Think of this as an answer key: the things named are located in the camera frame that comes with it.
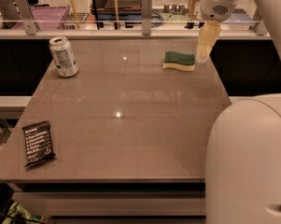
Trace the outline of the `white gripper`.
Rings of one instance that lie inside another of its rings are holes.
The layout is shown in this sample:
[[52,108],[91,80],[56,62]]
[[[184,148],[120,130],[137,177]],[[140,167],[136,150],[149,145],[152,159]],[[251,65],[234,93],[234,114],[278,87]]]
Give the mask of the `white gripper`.
[[207,61],[221,32],[219,22],[223,22],[231,16],[238,2],[239,0],[201,0],[201,17],[207,22],[200,29],[198,37],[196,60],[199,63]]

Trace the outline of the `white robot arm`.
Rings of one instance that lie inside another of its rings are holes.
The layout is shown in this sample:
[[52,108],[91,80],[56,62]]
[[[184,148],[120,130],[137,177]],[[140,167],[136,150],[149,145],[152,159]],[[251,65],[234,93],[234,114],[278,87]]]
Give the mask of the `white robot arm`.
[[[238,0],[201,0],[197,55],[205,60]],[[281,0],[254,0],[281,60]],[[206,224],[281,224],[281,94],[226,108],[209,135]]]

